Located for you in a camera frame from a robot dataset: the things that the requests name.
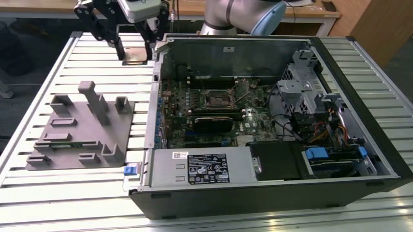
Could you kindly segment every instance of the wooden desk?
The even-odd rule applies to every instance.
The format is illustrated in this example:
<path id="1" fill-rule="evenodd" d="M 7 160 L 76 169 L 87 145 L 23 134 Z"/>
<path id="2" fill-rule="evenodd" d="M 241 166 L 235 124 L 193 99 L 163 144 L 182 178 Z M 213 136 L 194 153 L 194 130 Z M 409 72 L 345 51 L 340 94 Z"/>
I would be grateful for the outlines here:
<path id="1" fill-rule="evenodd" d="M 0 0 L 0 17 L 76 18 L 75 3 L 76 0 Z M 179 13 L 182 20 L 203 20 L 205 3 L 197 0 L 179 0 Z M 326 11 L 321 0 L 317 0 L 314 8 L 295 7 L 293 10 L 289 7 L 282 22 L 321 24 L 317 35 L 326 36 L 340 17 L 341 13 Z"/>

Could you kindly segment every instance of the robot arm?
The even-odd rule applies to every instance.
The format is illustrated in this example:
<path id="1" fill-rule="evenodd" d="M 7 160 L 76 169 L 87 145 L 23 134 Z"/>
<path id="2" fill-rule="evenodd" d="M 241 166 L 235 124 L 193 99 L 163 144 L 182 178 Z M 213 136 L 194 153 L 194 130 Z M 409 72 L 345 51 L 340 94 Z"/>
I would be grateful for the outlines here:
<path id="1" fill-rule="evenodd" d="M 108 19 L 107 27 L 98 21 L 94 9 Z M 270 35 L 282 20 L 285 9 L 282 0 L 207 0 L 202 34 L 237 34 L 235 28 L 239 28 L 253 35 Z M 116 49 L 119 60 L 124 58 L 124 48 L 118 26 L 134 24 L 144 39 L 147 60 L 151 60 L 151 49 L 167 30 L 166 0 L 78 0 L 75 13 L 96 40 L 106 40 Z M 152 17 L 159 21 L 155 31 L 147 24 L 147 19 Z"/>
<path id="2" fill-rule="evenodd" d="M 94 13 L 96 9 L 108 19 L 103 26 Z M 163 39 L 169 23 L 169 2 L 161 0 L 78 0 L 75 13 L 96 40 L 106 40 L 116 49 L 118 58 L 124 58 L 124 48 L 119 37 L 119 25 L 134 24 L 144 39 L 147 60 L 151 60 L 151 48 Z M 158 28 L 151 30 L 147 19 L 158 18 Z"/>
<path id="3" fill-rule="evenodd" d="M 270 35 L 285 9 L 282 0 L 207 0 L 201 34 L 237 34 L 235 28 L 239 28 L 251 35 Z"/>

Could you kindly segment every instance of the blue tab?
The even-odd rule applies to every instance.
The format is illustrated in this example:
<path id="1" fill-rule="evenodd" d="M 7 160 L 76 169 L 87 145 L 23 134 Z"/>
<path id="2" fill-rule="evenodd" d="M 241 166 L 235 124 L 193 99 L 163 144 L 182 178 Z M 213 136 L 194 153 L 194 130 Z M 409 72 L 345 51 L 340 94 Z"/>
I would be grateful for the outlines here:
<path id="1" fill-rule="evenodd" d="M 312 147 L 305 151 L 308 159 L 329 158 L 328 151 L 324 147 Z"/>
<path id="2" fill-rule="evenodd" d="M 358 151 L 360 151 L 360 153 L 361 153 L 361 155 L 362 155 L 364 157 L 368 155 L 368 151 L 366 151 L 366 149 L 364 148 L 364 146 L 360 146 L 360 147 L 358 147 Z"/>
<path id="3" fill-rule="evenodd" d="M 124 167 L 123 175 L 138 175 L 138 168 L 136 167 Z"/>

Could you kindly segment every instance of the barcode sticker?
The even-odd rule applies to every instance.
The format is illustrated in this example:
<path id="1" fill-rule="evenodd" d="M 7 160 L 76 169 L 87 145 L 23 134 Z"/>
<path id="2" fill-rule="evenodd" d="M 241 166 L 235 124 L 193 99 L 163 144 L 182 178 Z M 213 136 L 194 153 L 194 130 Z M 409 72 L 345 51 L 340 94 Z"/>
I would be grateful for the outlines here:
<path id="1" fill-rule="evenodd" d="M 187 158 L 187 151 L 173 152 L 173 159 L 186 159 L 186 158 Z"/>

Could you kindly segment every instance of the slotted aluminum surface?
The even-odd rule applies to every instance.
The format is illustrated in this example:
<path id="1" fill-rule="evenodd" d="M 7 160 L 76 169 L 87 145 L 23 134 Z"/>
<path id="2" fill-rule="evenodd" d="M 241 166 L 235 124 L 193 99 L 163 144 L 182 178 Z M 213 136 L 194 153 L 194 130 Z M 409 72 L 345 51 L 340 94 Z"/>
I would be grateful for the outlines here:
<path id="1" fill-rule="evenodd" d="M 122 39 L 124 46 L 143 45 L 136 34 L 123 34 Z M 356 50 L 356 43 L 344 38 L 322 41 L 401 156 L 413 165 L 412 104 L 389 78 L 378 73 L 369 58 L 361 55 L 362 51 Z M 413 228 L 413 184 L 389 193 L 373 194 L 341 208 L 151 221 L 122 190 L 123 168 L 24 170 L 26 159 L 52 112 L 47 103 L 56 93 L 68 93 L 74 101 L 84 101 L 83 95 L 75 93 L 82 80 L 95 81 L 96 92 L 103 93 L 108 101 L 118 95 L 136 101 L 127 162 L 142 160 L 151 71 L 152 62 L 140 67 L 122 66 L 115 50 L 106 42 L 96 42 L 90 34 L 70 39 L 0 157 L 1 231 L 332 231 L 338 225 L 342 230 L 409 231 Z M 326 78 L 334 90 L 332 79 Z"/>

